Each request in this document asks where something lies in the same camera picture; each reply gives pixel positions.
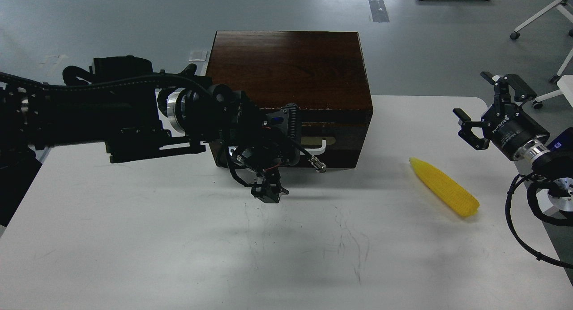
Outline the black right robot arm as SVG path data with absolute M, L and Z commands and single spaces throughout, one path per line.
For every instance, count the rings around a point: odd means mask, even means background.
M 458 136 L 475 150 L 485 150 L 493 143 L 510 161 L 524 159 L 530 163 L 531 173 L 516 175 L 510 183 L 505 202 L 508 228 L 517 242 L 538 260 L 571 269 L 570 263 L 548 257 L 527 245 L 514 228 L 510 209 L 514 192 L 527 181 L 526 198 L 534 216 L 547 224 L 572 226 L 572 128 L 548 142 L 550 132 L 523 110 L 523 105 L 537 95 L 521 77 L 487 71 L 480 76 L 494 87 L 493 104 L 479 121 L 455 108 L 453 113 L 461 127 Z

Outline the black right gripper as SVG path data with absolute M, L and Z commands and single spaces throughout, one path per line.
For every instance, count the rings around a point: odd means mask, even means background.
M 517 74 L 501 76 L 481 71 L 480 76 L 494 87 L 493 105 L 481 116 L 482 121 L 472 121 L 464 110 L 453 108 L 460 124 L 458 136 L 478 151 L 488 149 L 491 141 L 510 161 L 522 159 L 520 147 L 526 143 L 532 140 L 546 143 L 550 132 L 513 104 L 523 105 L 538 94 Z M 477 137 L 474 128 L 486 129 L 485 137 Z

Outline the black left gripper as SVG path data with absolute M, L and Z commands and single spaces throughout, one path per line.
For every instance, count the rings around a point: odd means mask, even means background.
M 200 142 L 218 142 L 215 161 L 222 166 L 223 153 L 235 147 L 231 160 L 238 163 L 243 155 L 244 167 L 268 169 L 256 171 L 257 180 L 250 193 L 266 204 L 280 202 L 289 191 L 281 185 L 281 175 L 274 165 L 295 166 L 299 162 L 301 140 L 299 106 L 288 103 L 275 110 L 259 108 L 245 91 L 227 85 L 212 85 L 207 95 L 191 89 L 176 92 L 167 89 L 167 118 L 173 128 Z

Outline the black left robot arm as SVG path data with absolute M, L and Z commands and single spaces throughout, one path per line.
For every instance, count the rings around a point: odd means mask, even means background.
M 42 163 L 37 151 L 103 142 L 111 163 L 198 154 L 221 149 L 215 161 L 266 203 L 287 194 L 280 166 L 300 155 L 299 106 L 265 113 L 246 92 L 198 76 L 155 73 L 134 56 L 95 58 L 90 69 L 68 66 L 63 85 L 1 74 L 1 225 L 6 227 Z

